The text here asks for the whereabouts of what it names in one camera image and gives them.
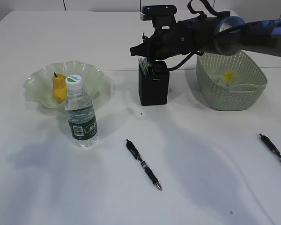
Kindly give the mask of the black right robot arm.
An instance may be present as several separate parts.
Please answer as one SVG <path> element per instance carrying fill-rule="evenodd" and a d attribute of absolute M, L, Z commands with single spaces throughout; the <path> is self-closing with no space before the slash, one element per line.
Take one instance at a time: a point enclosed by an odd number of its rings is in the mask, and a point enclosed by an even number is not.
<path fill-rule="evenodd" d="M 281 57 L 281 20 L 245 23 L 238 16 L 192 18 L 155 30 L 150 38 L 131 47 L 130 53 L 149 62 L 184 55 L 171 68 L 176 70 L 200 52 L 231 56 L 240 50 Z"/>

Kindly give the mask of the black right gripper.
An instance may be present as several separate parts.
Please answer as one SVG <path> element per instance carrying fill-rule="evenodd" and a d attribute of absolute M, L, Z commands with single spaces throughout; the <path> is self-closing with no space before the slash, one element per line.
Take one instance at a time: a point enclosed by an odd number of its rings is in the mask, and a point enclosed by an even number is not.
<path fill-rule="evenodd" d="M 131 47 L 130 54 L 148 60 L 165 60 L 176 55 L 184 55 L 185 41 L 182 31 L 184 27 L 181 21 L 170 26 L 169 29 L 156 30 L 150 38 L 145 37 L 143 43 Z"/>

